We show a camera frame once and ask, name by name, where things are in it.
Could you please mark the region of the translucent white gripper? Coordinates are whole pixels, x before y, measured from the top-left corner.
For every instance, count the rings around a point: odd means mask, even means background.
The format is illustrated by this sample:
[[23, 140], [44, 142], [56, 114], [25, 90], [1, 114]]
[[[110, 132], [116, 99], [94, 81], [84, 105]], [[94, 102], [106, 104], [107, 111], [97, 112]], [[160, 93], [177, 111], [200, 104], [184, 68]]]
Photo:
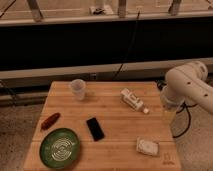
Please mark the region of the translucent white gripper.
[[167, 97], [165, 89], [160, 93], [160, 100], [163, 106], [162, 121], [170, 125], [176, 115], [177, 106]]

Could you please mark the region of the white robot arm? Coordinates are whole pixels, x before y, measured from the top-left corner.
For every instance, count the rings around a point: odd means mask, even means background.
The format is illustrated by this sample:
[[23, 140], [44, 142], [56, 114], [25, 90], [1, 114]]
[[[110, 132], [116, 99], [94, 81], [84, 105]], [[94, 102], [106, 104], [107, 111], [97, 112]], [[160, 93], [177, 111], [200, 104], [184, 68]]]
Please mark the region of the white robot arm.
[[207, 66], [200, 61], [176, 66], [165, 74], [166, 85], [160, 92], [162, 121], [165, 124], [172, 122], [185, 99], [213, 114], [213, 87], [206, 83], [207, 76]]

